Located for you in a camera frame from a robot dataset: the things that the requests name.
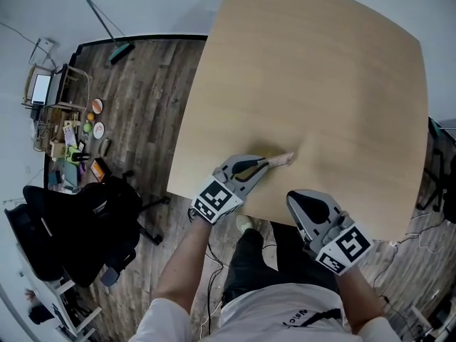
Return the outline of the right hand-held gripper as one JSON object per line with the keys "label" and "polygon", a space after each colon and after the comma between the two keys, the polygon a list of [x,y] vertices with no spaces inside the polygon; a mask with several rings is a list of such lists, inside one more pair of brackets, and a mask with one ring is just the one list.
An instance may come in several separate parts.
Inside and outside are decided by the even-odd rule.
{"label": "right hand-held gripper", "polygon": [[292,190],[287,207],[314,259],[340,276],[373,247],[373,241],[332,196],[314,190]]}

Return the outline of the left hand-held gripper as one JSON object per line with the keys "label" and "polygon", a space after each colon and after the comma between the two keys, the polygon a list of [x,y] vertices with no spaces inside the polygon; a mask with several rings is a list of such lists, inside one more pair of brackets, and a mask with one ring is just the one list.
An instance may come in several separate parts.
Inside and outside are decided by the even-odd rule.
{"label": "left hand-held gripper", "polygon": [[203,182],[193,199],[190,211],[210,224],[239,209],[247,195],[267,173],[269,165],[258,155],[233,155],[226,159]]}

